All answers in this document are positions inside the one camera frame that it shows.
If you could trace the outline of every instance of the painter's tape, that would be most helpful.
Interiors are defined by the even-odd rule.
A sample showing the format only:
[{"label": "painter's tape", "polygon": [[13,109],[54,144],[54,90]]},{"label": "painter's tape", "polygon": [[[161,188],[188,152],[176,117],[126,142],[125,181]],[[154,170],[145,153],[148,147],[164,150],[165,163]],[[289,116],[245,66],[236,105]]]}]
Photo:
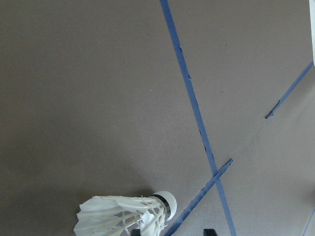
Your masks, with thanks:
[{"label": "painter's tape", "polygon": [[[181,48],[181,44],[180,44],[180,41],[179,41],[179,38],[178,38],[178,35],[176,32],[172,13],[171,13],[171,10],[170,10],[170,7],[169,7],[167,0],[160,0],[160,3],[162,6],[162,9],[163,9],[164,17],[165,17],[165,20],[167,23],[167,27],[168,27],[171,39],[173,42],[173,47],[174,47],[174,50],[176,53],[177,61],[178,61],[178,64],[180,66],[183,79],[185,81],[186,90],[187,90],[187,93],[189,95],[191,107],[192,107],[192,110],[193,110],[193,113],[194,113],[194,116],[195,116],[195,119],[196,119],[196,122],[197,122],[197,125],[199,128],[201,139],[202,139],[203,145],[204,145],[206,153],[207,153],[207,157],[208,157],[208,161],[209,161],[209,164],[211,167],[211,171],[212,171],[213,175],[216,175],[218,172],[218,169],[217,169],[217,166],[216,166],[216,163],[214,160],[214,156],[213,156],[210,142],[209,142],[209,139],[207,136],[206,128],[205,128],[203,120],[202,120],[202,116],[201,116],[199,105],[198,105],[198,102],[196,99],[196,95],[195,95],[195,92],[193,90],[193,86],[191,83],[191,77],[189,75],[188,68],[187,68],[187,65],[185,62],[185,58],[184,58],[184,54],[183,54],[183,51]],[[224,210],[224,213],[226,216],[226,220],[227,220],[227,223],[228,223],[230,231],[231,231],[231,235],[236,236],[236,231],[235,231],[234,224],[232,221],[232,216],[231,216],[230,210],[228,208],[228,204],[227,204],[227,200],[226,200],[226,197],[224,194],[224,189],[223,189],[221,180],[218,179],[216,184],[217,184],[219,197],[220,197],[220,200],[222,203],[222,207],[223,207],[223,210]]]},{"label": "painter's tape", "polygon": [[174,234],[183,221],[187,218],[187,216],[192,212],[192,210],[198,205],[198,203],[203,199],[206,193],[212,188],[212,186],[220,179],[220,177],[225,173],[225,171],[230,167],[233,163],[233,159],[230,159],[218,173],[211,178],[211,180],[204,186],[204,188],[198,193],[198,195],[192,200],[192,202],[188,205],[188,207],[183,211],[183,213],[177,218],[174,224],[169,228],[164,236],[171,236]]},{"label": "painter's tape", "polygon": [[308,222],[307,222],[307,224],[306,224],[306,226],[305,226],[305,229],[304,229],[304,231],[303,231],[302,236],[305,236],[305,235],[306,235],[307,229],[309,228],[310,223],[311,223],[312,218],[313,218],[314,215],[315,215],[315,209],[314,209],[313,212],[311,213],[311,216],[310,216],[310,218],[309,218],[309,220],[308,220]]},{"label": "painter's tape", "polygon": [[297,77],[294,83],[289,87],[289,89],[285,92],[282,98],[277,102],[274,108],[265,116],[266,119],[273,117],[275,114],[274,112],[280,107],[280,105],[286,100],[286,98],[290,95],[290,93],[294,90],[294,88],[299,84],[299,82],[304,78],[307,72],[313,67],[314,62],[312,61],[304,70],[303,72]]}]

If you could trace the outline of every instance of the shuttlecock cork base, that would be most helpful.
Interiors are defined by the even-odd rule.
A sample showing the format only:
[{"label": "shuttlecock cork base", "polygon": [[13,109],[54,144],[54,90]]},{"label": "shuttlecock cork base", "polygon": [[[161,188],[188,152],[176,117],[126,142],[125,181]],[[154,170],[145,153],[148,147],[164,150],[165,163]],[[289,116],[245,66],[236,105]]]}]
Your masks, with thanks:
[{"label": "shuttlecock cork base", "polygon": [[80,205],[73,230],[77,236],[120,236],[138,228],[141,236],[159,236],[176,208],[175,197],[167,191],[147,198],[95,196]]}]

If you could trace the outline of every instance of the badminton shuttlecock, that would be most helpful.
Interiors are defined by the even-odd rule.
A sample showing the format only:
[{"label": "badminton shuttlecock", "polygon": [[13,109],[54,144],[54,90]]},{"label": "badminton shuttlecock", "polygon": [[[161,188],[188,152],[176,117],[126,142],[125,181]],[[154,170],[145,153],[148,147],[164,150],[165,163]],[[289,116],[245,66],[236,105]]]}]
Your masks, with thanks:
[{"label": "badminton shuttlecock", "polygon": [[95,196],[80,205],[73,230],[77,236],[120,236],[138,228],[141,236],[159,236],[176,208],[174,196],[167,191],[147,198]]}]

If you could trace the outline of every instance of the black band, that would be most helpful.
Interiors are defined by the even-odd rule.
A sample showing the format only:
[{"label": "black band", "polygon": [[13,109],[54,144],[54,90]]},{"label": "black band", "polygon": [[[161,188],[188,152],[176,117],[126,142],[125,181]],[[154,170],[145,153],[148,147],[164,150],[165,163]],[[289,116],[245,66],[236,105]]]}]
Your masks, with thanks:
[{"label": "black band", "polygon": [[161,195],[158,195],[158,194],[153,194],[152,197],[156,197],[158,199],[161,200],[161,202],[164,203],[165,207],[166,207],[166,211],[167,211],[167,218],[171,215],[171,207],[169,206],[167,200],[162,197]]}]

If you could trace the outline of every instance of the floor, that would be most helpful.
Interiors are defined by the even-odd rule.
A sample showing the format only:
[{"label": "floor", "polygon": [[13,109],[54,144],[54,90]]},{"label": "floor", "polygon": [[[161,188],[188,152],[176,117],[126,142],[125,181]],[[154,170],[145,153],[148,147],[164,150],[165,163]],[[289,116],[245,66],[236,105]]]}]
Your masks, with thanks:
[{"label": "floor", "polygon": [[[239,236],[298,236],[315,207],[308,1],[170,0]],[[2,1],[0,228],[74,235],[94,195],[212,177],[159,1]],[[315,234],[315,223],[307,235]],[[216,188],[174,234],[230,235]]]}]

